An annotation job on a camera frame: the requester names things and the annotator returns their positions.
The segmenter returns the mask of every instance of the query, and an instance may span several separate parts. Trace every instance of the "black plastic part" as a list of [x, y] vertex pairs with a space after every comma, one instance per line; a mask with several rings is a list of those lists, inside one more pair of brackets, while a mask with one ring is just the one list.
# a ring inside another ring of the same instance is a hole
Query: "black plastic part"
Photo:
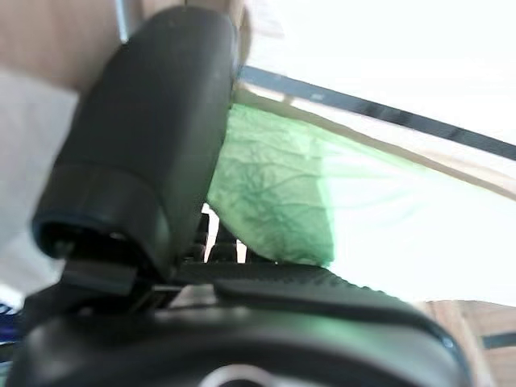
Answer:
[[16, 348], [16, 343], [0, 343], [0, 364], [12, 361]]
[[236, 243], [235, 236], [229, 231], [222, 222], [218, 224], [216, 243]]
[[196, 243], [190, 246], [188, 252], [183, 258], [183, 263], [186, 262], [197, 262], [204, 263], [204, 254], [206, 253], [206, 246], [204, 244]]
[[210, 232], [210, 216], [208, 214], [201, 214], [201, 220], [199, 221], [197, 232], [206, 234]]
[[237, 263], [238, 256], [235, 243], [216, 243], [208, 256], [208, 263], [232, 262]]
[[263, 256], [259, 256], [250, 248], [245, 252], [245, 263], [246, 264], [275, 264], [273, 260], [268, 260]]
[[221, 299], [231, 303], [418, 328], [446, 343], [468, 373], [459, 345], [441, 326], [398, 298], [353, 285], [325, 268], [304, 264], [186, 264], [174, 280], [181, 284], [214, 284]]
[[69, 260], [61, 281], [107, 294], [128, 296], [136, 281], [136, 269], [109, 262]]
[[207, 232], [197, 232], [195, 234], [195, 239], [193, 240], [195, 243], [203, 244], [206, 246], [208, 242], [208, 233]]
[[485, 349], [516, 347], [516, 332], [499, 333], [482, 337]]
[[228, 381], [221, 385], [221, 387], [263, 387], [262, 384], [255, 383], [254, 381]]
[[59, 282], [25, 298], [19, 328], [26, 335], [50, 318], [70, 314], [103, 297], [103, 292]]
[[227, 306], [55, 319], [23, 342], [6, 387], [194, 387], [228, 364], [325, 386], [470, 386], [412, 327]]
[[76, 234], [115, 237], [146, 273], [169, 276], [224, 140], [236, 43], [226, 15], [188, 6], [159, 13], [118, 50], [81, 101], [35, 212], [43, 251], [57, 257]]

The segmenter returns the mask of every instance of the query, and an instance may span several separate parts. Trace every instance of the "green plastic bag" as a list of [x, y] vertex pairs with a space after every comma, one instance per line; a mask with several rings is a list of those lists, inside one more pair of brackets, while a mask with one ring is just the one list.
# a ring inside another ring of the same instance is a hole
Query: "green plastic bag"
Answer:
[[[308, 122], [234, 105], [208, 202], [271, 260], [405, 299], [514, 302], [502, 297], [511, 276], [495, 269], [510, 263], [514, 201]], [[489, 291], [478, 286], [486, 260]]]

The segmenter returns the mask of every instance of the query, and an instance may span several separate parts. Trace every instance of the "black rubber grip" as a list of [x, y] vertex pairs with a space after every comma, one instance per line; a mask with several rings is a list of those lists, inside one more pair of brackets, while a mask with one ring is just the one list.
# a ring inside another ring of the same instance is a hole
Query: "black rubber grip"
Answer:
[[35, 212], [35, 241], [126, 240], [167, 277], [191, 243], [222, 147], [236, 71], [226, 15], [176, 7], [123, 45], [81, 101]]

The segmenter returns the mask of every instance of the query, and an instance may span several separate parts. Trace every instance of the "white surface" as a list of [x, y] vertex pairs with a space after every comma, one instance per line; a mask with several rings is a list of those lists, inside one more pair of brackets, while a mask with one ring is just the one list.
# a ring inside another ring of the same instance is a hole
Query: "white surface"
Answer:
[[514, 2], [270, 4], [290, 77], [516, 143]]
[[0, 299], [12, 306], [55, 279], [28, 221], [76, 102], [72, 92], [0, 69]]

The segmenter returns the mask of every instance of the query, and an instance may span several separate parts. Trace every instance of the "metal rod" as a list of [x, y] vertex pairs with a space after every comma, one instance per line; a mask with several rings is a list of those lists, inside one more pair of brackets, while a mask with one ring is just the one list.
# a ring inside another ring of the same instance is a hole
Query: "metal rod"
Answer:
[[114, 0], [119, 37], [126, 43], [144, 23], [144, 10], [141, 0]]

